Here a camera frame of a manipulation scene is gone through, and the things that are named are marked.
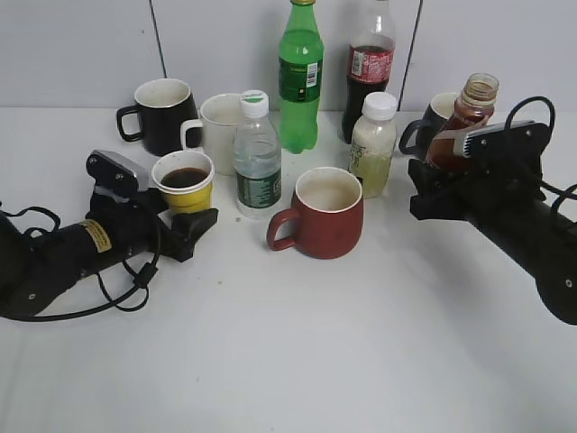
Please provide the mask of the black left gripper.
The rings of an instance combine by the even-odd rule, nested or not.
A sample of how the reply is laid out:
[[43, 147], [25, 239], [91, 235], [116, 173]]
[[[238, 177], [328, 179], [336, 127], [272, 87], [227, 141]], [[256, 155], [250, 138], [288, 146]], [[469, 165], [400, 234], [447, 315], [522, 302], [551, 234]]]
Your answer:
[[168, 204], [158, 189], [117, 202], [94, 193], [86, 218], [55, 233], [53, 260], [75, 271], [102, 271], [139, 253], [159, 252], [183, 263], [217, 222], [218, 209], [175, 214], [168, 226], [160, 214]]

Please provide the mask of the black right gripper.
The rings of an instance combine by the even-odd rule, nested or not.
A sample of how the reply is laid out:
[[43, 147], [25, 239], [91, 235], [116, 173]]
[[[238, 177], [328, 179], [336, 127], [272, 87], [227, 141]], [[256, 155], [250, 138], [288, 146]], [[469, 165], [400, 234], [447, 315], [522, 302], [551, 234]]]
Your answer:
[[531, 137], [514, 139], [502, 154], [471, 158], [474, 168], [450, 173], [411, 159], [408, 176], [416, 189], [410, 212], [419, 220], [479, 221], [483, 217], [510, 217], [514, 222], [529, 218], [535, 206], [553, 226], [566, 226], [560, 207], [568, 192], [559, 190], [552, 206], [545, 204], [541, 156], [550, 143], [553, 128], [536, 122]]

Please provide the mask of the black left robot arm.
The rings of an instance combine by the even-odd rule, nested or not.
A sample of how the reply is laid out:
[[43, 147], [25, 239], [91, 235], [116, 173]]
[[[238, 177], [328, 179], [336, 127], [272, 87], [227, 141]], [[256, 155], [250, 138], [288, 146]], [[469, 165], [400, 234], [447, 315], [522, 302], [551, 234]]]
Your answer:
[[[84, 220], [69, 226], [45, 207], [1, 213], [1, 316], [21, 322], [83, 318], [124, 305], [138, 291], [148, 293], [161, 257], [184, 263], [218, 218], [215, 208], [160, 219], [168, 204], [158, 189], [117, 198], [94, 190]], [[105, 304], [77, 312], [43, 311], [79, 281], [121, 264], [131, 288], [117, 298], [101, 292]]]

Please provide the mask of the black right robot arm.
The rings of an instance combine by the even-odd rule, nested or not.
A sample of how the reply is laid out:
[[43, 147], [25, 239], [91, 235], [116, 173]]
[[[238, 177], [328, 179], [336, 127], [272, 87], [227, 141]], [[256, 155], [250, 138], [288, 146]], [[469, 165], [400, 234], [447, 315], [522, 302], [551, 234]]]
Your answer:
[[516, 174], [519, 158], [541, 175], [541, 155], [550, 129], [535, 121], [517, 121], [509, 134], [495, 124], [470, 140], [472, 159], [481, 168], [455, 177], [412, 159], [408, 175], [417, 193], [410, 212], [418, 220], [466, 221], [514, 260], [536, 282], [547, 309], [562, 322], [576, 322], [576, 224], [547, 206], [532, 180]]

